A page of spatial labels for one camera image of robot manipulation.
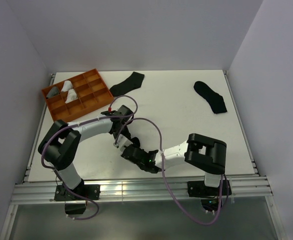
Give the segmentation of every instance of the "orange compartment tray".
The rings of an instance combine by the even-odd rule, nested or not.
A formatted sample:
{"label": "orange compartment tray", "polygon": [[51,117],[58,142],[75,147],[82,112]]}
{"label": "orange compartment tray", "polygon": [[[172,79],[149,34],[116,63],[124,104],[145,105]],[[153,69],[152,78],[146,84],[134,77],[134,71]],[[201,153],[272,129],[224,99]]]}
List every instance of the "orange compartment tray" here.
{"label": "orange compartment tray", "polygon": [[[61,92],[66,80],[71,81],[78,99],[65,103],[68,92]],[[90,112],[110,104],[114,97],[96,69],[71,77],[57,84],[43,88],[42,94],[53,121],[71,122]],[[46,98],[49,91],[57,87],[59,94]]]}

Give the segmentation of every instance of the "metal frame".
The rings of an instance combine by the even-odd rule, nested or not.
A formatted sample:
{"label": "metal frame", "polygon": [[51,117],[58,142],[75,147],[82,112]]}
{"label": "metal frame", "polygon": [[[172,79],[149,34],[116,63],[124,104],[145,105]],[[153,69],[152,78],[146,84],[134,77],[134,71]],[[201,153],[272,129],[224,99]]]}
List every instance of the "metal frame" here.
{"label": "metal frame", "polygon": [[268,210],[270,212],[270,216],[271,216],[271,219],[272,219],[272,222],[274,225],[277,239],[288,240],[288,236],[286,234],[285,228],[284,228],[283,223],[281,221],[281,217],[278,212],[278,208],[277,208],[277,205],[275,203],[273,196],[266,196],[265,200],[266,200]]}
{"label": "metal frame", "polygon": [[[256,167],[256,163],[252,156],[249,147],[248,139],[245,134],[241,118],[235,103],[228,77],[223,71],[224,77],[230,91],[230,95],[235,107],[238,121],[245,139],[245,143],[252,161],[255,174],[228,176],[232,188],[231,200],[234,202],[234,197],[261,197],[264,196],[269,207],[271,219],[276,230],[278,239],[286,240],[286,234],[281,223],[280,216],[273,200],[273,193],[270,188],[266,176],[260,176]],[[52,74],[50,85],[54,82],[55,73]],[[10,206],[6,215],[6,219],[0,235],[1,240],[7,240],[10,237],[11,230],[14,224],[15,216],[19,205],[34,205],[34,204],[64,204],[65,202],[55,202],[54,195],[56,191],[55,182],[28,182],[28,177],[32,165],[32,158],[36,150],[36,145],[39,137],[39,132],[42,127],[46,105],[42,110],[42,116],[36,132],[34,144],[28,162],[28,167],[25,173],[24,182],[17,184],[14,187]],[[189,199],[188,181],[203,180],[204,177],[173,177],[168,178],[168,182],[175,196],[179,200]],[[100,184],[100,199],[96,202],[136,202],[136,201],[161,201],[171,200],[171,196],[166,189],[166,186],[161,178],[151,179],[119,179],[119,180],[90,180],[85,181],[85,184]],[[81,203],[84,201],[71,201],[70,203]]]}

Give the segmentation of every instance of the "white tabletop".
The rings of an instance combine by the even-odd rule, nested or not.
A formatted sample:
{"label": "white tabletop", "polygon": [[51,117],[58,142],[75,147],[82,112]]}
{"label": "white tabletop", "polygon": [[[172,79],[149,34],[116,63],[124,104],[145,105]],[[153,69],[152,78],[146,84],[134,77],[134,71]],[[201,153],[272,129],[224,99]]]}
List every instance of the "white tabletop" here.
{"label": "white tabletop", "polygon": [[[227,144],[227,175],[250,175],[254,169],[239,124],[235,107],[222,70],[172,70],[138,71],[145,74],[142,87],[127,95],[138,102],[135,117],[148,118],[155,122],[163,135],[163,148],[173,147],[188,139],[189,134],[197,133],[219,139]],[[71,78],[81,72],[58,72],[54,83]],[[99,72],[110,88],[129,77],[132,71]],[[224,98],[227,113],[214,114],[209,104],[193,89],[196,81],[205,82]],[[134,111],[135,105],[128,98],[120,98],[113,109],[126,105]],[[95,118],[108,106],[91,112],[78,120]],[[39,133],[41,142],[53,120],[48,110]],[[159,149],[159,135],[154,127],[145,121],[137,120],[129,125],[132,137],[138,137],[146,151]],[[74,165],[84,180],[117,180],[160,178],[161,173],[151,174],[140,170],[133,163],[119,156],[113,146],[114,139],[108,134],[89,138],[78,146]],[[30,182],[54,181],[55,174],[41,166],[41,156],[36,151],[33,156]],[[184,163],[165,171],[167,177],[204,176],[204,172]]]}

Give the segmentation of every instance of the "white wall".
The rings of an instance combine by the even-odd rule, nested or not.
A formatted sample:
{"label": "white wall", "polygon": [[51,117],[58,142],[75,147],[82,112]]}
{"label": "white wall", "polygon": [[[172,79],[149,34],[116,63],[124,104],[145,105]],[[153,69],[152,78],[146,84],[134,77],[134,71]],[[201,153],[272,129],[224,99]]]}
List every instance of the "white wall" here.
{"label": "white wall", "polygon": [[6,1],[0,0],[0,232],[15,182],[23,179],[48,72]]}
{"label": "white wall", "polygon": [[293,239],[293,0],[264,0],[229,81],[260,172]]}
{"label": "white wall", "polygon": [[7,0],[52,72],[228,69],[262,0]]}

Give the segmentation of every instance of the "cable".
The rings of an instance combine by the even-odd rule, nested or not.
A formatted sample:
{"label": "cable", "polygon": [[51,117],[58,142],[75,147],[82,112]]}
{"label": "cable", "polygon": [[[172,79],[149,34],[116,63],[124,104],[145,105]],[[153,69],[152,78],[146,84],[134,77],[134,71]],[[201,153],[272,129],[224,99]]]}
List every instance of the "cable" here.
{"label": "cable", "polygon": [[221,208],[224,207],[224,206],[227,204],[228,199],[229,199],[229,194],[230,194],[230,193],[229,193],[230,185],[229,185],[229,183],[228,183],[227,176],[226,176],[226,174],[223,174],[223,176],[224,176],[224,180],[225,180],[227,186],[226,186],[226,198],[225,198],[225,202],[222,202],[222,206],[221,206]]}
{"label": "cable", "polygon": [[161,157],[162,157],[162,164],[161,164],[161,171],[162,171],[162,178],[163,178],[163,181],[164,181],[164,184],[166,186],[166,189],[168,190],[168,192],[170,193],[171,197],[173,198],[175,204],[182,210],[182,212],[189,218],[191,219],[192,221],[194,221],[195,223],[199,224],[199,225],[202,225],[202,226],[210,226],[212,224],[214,224],[219,215],[220,215],[220,211],[221,211],[221,204],[222,204],[222,187],[223,187],[223,174],[221,175],[221,180],[220,180],[220,189],[219,189],[219,199],[218,199],[218,208],[217,208],[217,212],[216,212],[216,215],[214,217],[214,219],[210,222],[201,222],[199,221],[198,219],[196,219],[195,217],[193,217],[190,213],[188,213],[188,211],[186,211],[184,209],[184,207],[179,203],[179,201],[177,200],[176,196],[173,194],[169,184],[168,184],[168,181],[167,181],[167,178],[166,178],[166,175],[165,175],[165,155],[163,153],[163,149],[162,149],[162,134],[161,134],[161,131],[159,129],[159,127],[151,120],[147,119],[147,118],[143,118],[143,117],[137,117],[137,118],[134,118],[134,119],[131,119],[129,121],[127,121],[125,124],[123,124],[123,126],[121,127],[120,131],[119,131],[119,134],[117,135],[116,139],[115,139],[115,143],[117,143],[118,139],[119,139],[119,135],[121,133],[121,131],[126,127],[126,125],[130,124],[131,122],[135,121],[135,120],[144,120],[144,121],[147,121],[149,123],[151,123],[157,130],[158,134],[159,134],[159,137],[160,137],[160,143],[159,143],[159,146],[160,146],[160,151],[161,151]]}
{"label": "cable", "polygon": [[[83,126],[83,125],[86,125],[86,124],[90,124],[90,123],[93,123],[93,122],[96,122],[96,121],[98,121],[98,120],[102,120],[102,119],[115,119],[115,118],[117,118],[117,119],[123,119],[123,118],[130,118],[130,117],[134,116],[134,114],[136,114],[137,111],[138,111],[138,103],[137,103],[137,101],[136,101],[133,97],[130,97],[130,96],[127,96],[127,95],[122,95],[122,96],[118,96],[118,97],[116,97],[116,98],[111,102],[111,104],[110,104],[110,106],[109,106],[109,111],[111,111],[112,104],[113,104],[117,99],[119,99],[119,98],[123,98],[123,97],[129,98],[129,99],[131,99],[131,100],[135,103],[135,107],[136,107],[136,108],[135,108],[135,111],[134,111],[133,113],[131,113],[131,114],[129,114],[129,115],[126,115],[126,116],[103,116],[103,117],[100,117],[99,119],[98,119],[98,118],[94,118],[94,119],[90,119],[90,120],[87,120],[87,121],[83,121],[83,122],[81,122],[81,123],[79,124],[79,126]],[[43,148],[42,154],[41,154],[41,164],[42,164],[42,166],[43,166],[44,168],[53,170],[53,172],[55,173],[55,175],[57,176],[57,178],[62,182],[63,187],[64,187],[64,188],[65,188],[70,194],[72,194],[73,196],[76,196],[76,197],[78,197],[78,198],[80,198],[80,199],[83,199],[83,200],[85,200],[85,201],[89,201],[89,202],[93,203],[93,204],[96,206],[96,212],[95,212],[94,214],[92,214],[91,216],[88,216],[88,217],[71,217],[71,216],[68,215],[68,217],[69,217],[69,218],[72,218],[73,220],[88,220],[88,219],[91,219],[91,218],[95,217],[95,216],[98,214],[98,212],[99,212],[99,210],[100,210],[99,205],[98,205],[95,201],[93,201],[93,200],[91,200],[91,199],[89,199],[89,198],[87,198],[87,197],[81,196],[81,195],[76,194],[75,192],[73,192],[73,191],[72,191],[72,190],[71,190],[71,189],[70,189],[70,188],[69,188],[69,187],[63,182],[63,180],[62,180],[62,178],[61,178],[59,172],[58,172],[54,167],[45,164],[45,158],[44,158],[44,156],[45,156],[45,154],[46,154],[46,152],[47,152],[47,150],[48,150],[48,147],[49,147],[50,143],[51,143],[51,142],[52,142],[57,136],[59,136],[60,133],[62,133],[63,131],[66,131],[66,130],[68,130],[68,129],[71,129],[71,128],[74,128],[74,127],[77,127],[77,126],[78,126],[77,124],[73,124],[73,125],[66,126],[66,127],[62,128],[62,129],[60,129],[59,131],[57,131],[57,132],[56,132],[56,133],[55,133],[55,134],[54,134],[54,135],[53,135],[53,136],[47,141],[47,143],[45,144],[45,146],[44,146],[44,148]]]}

